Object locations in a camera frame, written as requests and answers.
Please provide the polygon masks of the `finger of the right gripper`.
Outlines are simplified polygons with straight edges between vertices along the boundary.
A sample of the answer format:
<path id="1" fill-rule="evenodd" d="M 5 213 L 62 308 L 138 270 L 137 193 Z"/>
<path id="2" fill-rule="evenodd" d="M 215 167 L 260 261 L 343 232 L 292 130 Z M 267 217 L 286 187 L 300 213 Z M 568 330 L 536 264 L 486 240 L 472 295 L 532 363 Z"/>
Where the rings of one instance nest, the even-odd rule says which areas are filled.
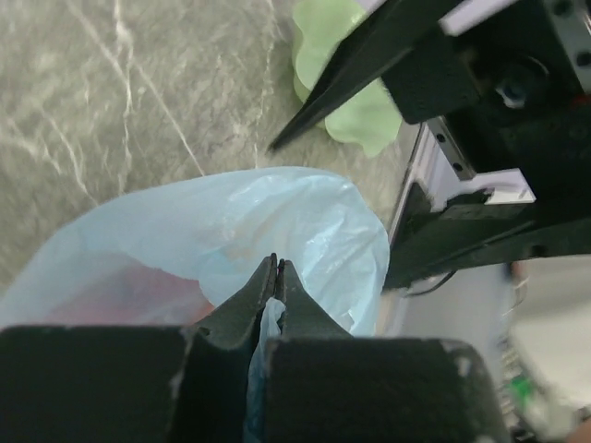
<path id="1" fill-rule="evenodd" d="M 278 151 L 397 65 L 434 27 L 432 1 L 385 1 L 336 47 L 303 107 L 269 146 Z"/>
<path id="2" fill-rule="evenodd" d="M 495 202 L 492 191 L 472 191 L 434 210 L 424 191 L 411 191 L 391 242 L 386 290 L 460 269 L 532 257 L 525 237 L 535 230 L 543 199 Z"/>

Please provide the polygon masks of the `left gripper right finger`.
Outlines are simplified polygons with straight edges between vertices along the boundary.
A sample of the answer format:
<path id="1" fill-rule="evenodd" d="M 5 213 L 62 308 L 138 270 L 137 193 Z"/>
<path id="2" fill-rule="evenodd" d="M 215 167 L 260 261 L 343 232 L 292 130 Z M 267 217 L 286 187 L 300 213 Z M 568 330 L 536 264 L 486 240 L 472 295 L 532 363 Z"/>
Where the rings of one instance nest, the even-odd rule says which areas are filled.
<path id="1" fill-rule="evenodd" d="M 507 442 L 497 392 L 469 344 L 355 338 L 279 264 L 286 305 L 268 343 L 269 442 Z"/>

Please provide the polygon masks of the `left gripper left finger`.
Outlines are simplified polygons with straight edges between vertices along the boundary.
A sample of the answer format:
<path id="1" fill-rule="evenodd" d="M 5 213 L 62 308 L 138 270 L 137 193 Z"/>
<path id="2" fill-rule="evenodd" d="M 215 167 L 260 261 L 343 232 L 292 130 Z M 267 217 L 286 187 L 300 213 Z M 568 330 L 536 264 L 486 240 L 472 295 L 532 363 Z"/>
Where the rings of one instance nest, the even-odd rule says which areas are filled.
<path id="1" fill-rule="evenodd" d="M 195 325 L 17 326 L 1 334 L 5 442 L 239 442 L 268 256 Z"/>

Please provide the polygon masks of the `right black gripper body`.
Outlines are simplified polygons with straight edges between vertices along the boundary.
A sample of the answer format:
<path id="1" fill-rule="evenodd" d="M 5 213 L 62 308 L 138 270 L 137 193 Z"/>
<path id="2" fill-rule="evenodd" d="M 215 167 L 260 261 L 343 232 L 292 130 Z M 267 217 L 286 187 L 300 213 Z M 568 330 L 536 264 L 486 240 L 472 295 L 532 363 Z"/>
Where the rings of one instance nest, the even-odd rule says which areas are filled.
<path id="1" fill-rule="evenodd" d="M 534 205 L 501 241 L 530 257 L 590 250 L 590 5 L 517 1 L 457 36 L 433 27 L 383 74 L 461 177 L 517 169 Z"/>

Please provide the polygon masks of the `light blue plastic bag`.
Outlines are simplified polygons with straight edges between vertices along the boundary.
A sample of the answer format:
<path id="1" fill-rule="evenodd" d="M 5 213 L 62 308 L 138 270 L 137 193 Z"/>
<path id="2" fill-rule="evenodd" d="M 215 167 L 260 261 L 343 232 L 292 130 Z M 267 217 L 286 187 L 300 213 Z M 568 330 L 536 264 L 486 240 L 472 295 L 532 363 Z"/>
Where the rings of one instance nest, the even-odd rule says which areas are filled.
<path id="1" fill-rule="evenodd" d="M 389 261 L 383 225 L 341 176 L 281 167 L 153 187 L 62 227 L 6 290 L 1 334 L 192 326 L 268 256 L 277 258 L 277 277 L 280 262 L 292 262 L 306 293 L 348 334 L 374 333 Z M 264 344 L 285 311 L 275 283 L 248 368 L 245 419 L 261 411 Z"/>

